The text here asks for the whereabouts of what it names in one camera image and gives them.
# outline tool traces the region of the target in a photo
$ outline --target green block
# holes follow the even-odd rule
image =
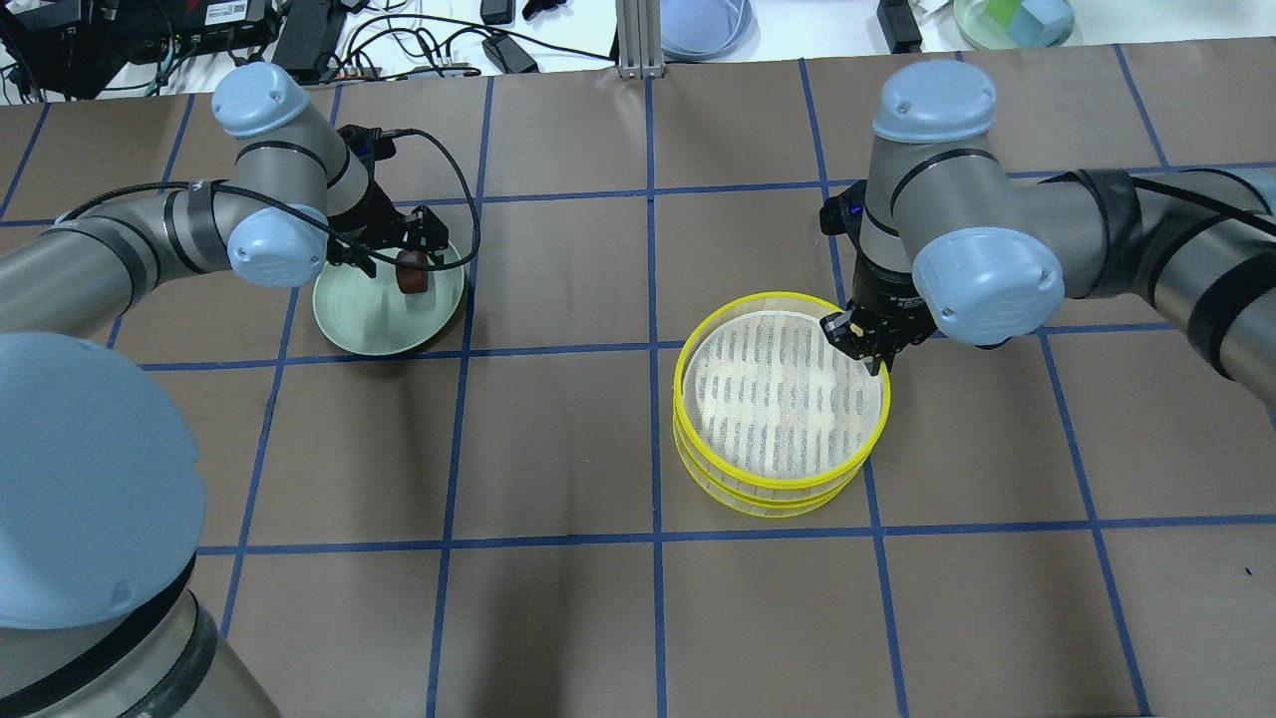
[[[1014,19],[1014,13],[1022,4],[1023,0],[988,0],[984,14],[1002,27],[1011,27],[1011,20]]]

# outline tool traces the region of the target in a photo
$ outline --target blue block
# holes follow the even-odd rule
[[[1046,47],[1058,42],[1072,22],[1067,0],[1023,0],[1005,32],[1020,47]]]

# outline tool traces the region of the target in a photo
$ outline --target basket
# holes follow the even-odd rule
[[[819,318],[833,311],[804,293],[754,293],[709,314],[683,346],[674,444],[720,504],[768,519],[814,511],[882,436],[889,377],[824,341]]]

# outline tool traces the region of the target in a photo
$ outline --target perforated basket bottom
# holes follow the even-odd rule
[[[731,465],[772,480],[836,469],[868,441],[880,384],[828,344],[814,316],[763,310],[713,329],[683,381],[695,434]]]

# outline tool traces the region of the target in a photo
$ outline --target barcode sticker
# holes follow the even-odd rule
[[[204,15],[204,24],[216,26],[236,23],[248,18],[248,0],[235,0],[234,3],[218,3],[208,6]]]

